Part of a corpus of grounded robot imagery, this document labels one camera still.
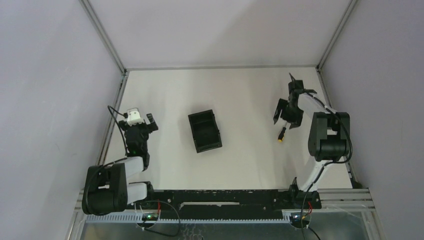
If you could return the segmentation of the black yellow screwdriver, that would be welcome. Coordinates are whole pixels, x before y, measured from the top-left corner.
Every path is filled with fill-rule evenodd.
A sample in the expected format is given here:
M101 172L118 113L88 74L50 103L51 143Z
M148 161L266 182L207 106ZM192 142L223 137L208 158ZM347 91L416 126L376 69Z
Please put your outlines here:
M283 125L282 125L282 128L281 128L280 133L278 134L277 140L278 140L280 143L284 140L285 133L286 133L286 130L287 130L287 125L288 125L288 122L287 122L287 121L285 121L285 122L283 123Z

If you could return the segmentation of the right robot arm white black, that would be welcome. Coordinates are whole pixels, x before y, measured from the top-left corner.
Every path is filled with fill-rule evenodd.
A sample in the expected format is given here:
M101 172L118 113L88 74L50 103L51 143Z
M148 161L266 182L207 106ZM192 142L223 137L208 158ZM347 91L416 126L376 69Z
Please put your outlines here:
M309 159L293 181L297 189L289 194L289 203L302 208L309 201L307 192L317 189L320 178L330 166L350 161L353 155L350 115L324 103L314 89L305 88L304 82L293 75L288 83L288 93L287 99L279 99L273 116L274 123L284 121L278 141L284 140L287 130L299 128L304 117L311 120L307 140Z

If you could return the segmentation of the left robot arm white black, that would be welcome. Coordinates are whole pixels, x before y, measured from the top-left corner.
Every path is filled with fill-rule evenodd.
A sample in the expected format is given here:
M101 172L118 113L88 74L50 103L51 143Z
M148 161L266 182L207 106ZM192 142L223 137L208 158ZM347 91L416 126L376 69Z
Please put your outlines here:
M148 139L159 127L151 113L143 119L138 111L132 109L125 117L118 122L125 156L104 165L92 165L87 170L81 203L86 215L104 216L122 212L136 201L145 209L156 203L157 196L148 190L148 182L131 183L129 178L148 169Z

